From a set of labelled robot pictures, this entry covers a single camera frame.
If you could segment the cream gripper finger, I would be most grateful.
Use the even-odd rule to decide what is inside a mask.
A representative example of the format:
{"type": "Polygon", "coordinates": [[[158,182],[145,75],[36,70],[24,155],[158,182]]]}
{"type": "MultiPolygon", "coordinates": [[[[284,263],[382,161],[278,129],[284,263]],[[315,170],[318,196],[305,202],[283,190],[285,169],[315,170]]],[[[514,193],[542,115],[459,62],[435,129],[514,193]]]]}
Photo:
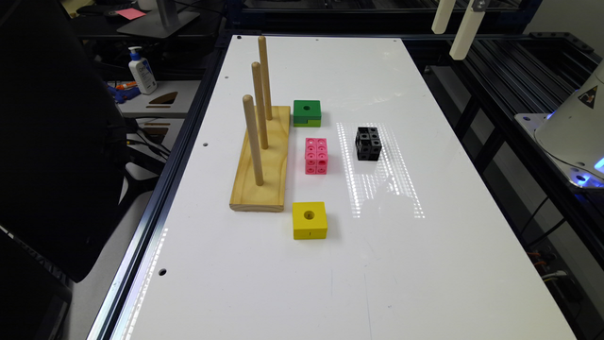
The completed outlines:
{"type": "Polygon", "coordinates": [[[439,4],[435,13],[435,17],[431,26],[431,30],[434,34],[444,34],[453,8],[455,7],[456,0],[439,0],[439,4]]]}
{"type": "Polygon", "coordinates": [[[475,39],[485,16],[487,0],[471,0],[463,15],[459,30],[452,43],[449,55],[453,60],[463,60],[475,39]]]}

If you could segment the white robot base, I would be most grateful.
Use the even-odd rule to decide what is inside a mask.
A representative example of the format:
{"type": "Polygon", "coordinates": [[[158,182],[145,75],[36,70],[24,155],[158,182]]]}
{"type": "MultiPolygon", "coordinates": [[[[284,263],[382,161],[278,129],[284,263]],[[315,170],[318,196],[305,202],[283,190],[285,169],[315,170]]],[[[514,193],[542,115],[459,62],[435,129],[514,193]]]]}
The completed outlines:
{"type": "Polygon", "coordinates": [[[603,187],[603,66],[551,113],[514,119],[575,187],[603,187]]]}

